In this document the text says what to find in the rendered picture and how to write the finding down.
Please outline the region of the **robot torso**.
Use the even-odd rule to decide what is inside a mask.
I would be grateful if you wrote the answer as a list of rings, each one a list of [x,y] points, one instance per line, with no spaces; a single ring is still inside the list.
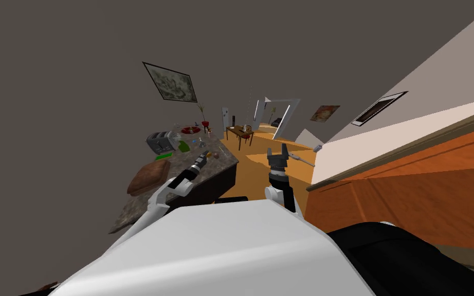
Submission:
[[[49,296],[376,296],[333,240],[273,200],[178,208]]]

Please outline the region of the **brown bread loaf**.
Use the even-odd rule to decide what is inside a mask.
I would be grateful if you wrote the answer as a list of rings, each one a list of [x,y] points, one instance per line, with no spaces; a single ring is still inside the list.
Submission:
[[[171,162],[165,159],[155,160],[143,166],[133,177],[126,193],[139,196],[152,189],[159,188],[168,180]]]

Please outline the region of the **grey toaster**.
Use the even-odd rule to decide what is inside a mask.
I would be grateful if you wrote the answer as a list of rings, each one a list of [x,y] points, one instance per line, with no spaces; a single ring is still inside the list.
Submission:
[[[155,132],[149,135],[145,141],[155,154],[160,155],[177,149],[175,135],[172,131]]]

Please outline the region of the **red vase with plant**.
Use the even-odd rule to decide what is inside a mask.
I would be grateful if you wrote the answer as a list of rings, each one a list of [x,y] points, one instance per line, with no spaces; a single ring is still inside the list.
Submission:
[[[204,127],[204,131],[205,131],[205,133],[209,134],[211,132],[211,130],[209,128],[209,122],[206,121],[206,119],[205,119],[205,105],[203,105],[200,102],[197,102],[196,105],[197,105],[199,111],[201,112],[201,115],[202,115],[202,118],[203,118],[202,126]]]

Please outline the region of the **dark white-framed picture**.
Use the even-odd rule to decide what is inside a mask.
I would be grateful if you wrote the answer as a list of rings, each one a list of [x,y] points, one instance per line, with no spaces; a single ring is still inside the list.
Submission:
[[[353,120],[351,124],[355,126],[363,126],[370,119],[375,117],[375,115],[380,113],[382,110],[387,108],[389,105],[391,105],[393,102],[395,102],[399,98],[405,96],[405,94],[407,93],[408,91],[398,92],[391,96],[386,96],[379,99],[378,101],[373,103],[369,108],[367,108],[361,115],[359,115],[359,117]]]

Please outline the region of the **grey landscape painting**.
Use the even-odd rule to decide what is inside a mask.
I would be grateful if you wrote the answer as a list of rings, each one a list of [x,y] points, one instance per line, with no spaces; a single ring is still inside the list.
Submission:
[[[142,63],[164,100],[197,103],[189,75],[146,62]]]

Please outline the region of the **brown wooden table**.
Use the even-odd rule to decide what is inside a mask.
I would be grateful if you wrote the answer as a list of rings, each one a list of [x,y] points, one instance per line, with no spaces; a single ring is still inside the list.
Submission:
[[[235,134],[237,138],[239,139],[239,146],[238,146],[239,151],[241,150],[242,140],[244,140],[245,143],[249,141],[249,146],[251,146],[253,142],[253,135],[254,135],[254,131],[252,130],[251,125],[227,126],[226,127],[227,140],[229,140],[229,136],[228,136],[229,132],[232,132],[233,134]]]

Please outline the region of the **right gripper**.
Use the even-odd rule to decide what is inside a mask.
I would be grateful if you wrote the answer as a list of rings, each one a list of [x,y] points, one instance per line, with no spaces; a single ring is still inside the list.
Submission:
[[[267,149],[267,160],[269,165],[287,165],[289,152],[286,143],[281,144],[281,154],[273,155],[271,149]]]

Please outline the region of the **white open door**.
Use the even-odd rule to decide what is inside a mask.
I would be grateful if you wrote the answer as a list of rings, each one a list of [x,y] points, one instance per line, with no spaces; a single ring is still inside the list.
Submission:
[[[284,129],[285,121],[287,121],[287,115],[290,114],[290,111],[291,111],[291,106],[288,105],[285,112],[284,112],[284,114],[283,114],[283,117],[281,118],[281,121],[279,122],[277,130],[276,130],[276,132],[274,133],[274,135],[272,137],[273,140],[278,139],[280,134],[282,133],[282,130]]]

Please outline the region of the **orange painting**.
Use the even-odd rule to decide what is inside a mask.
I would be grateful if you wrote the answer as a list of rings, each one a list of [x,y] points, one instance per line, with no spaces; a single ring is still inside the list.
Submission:
[[[326,122],[330,116],[339,108],[339,105],[323,105],[320,106],[310,118],[314,122]]]

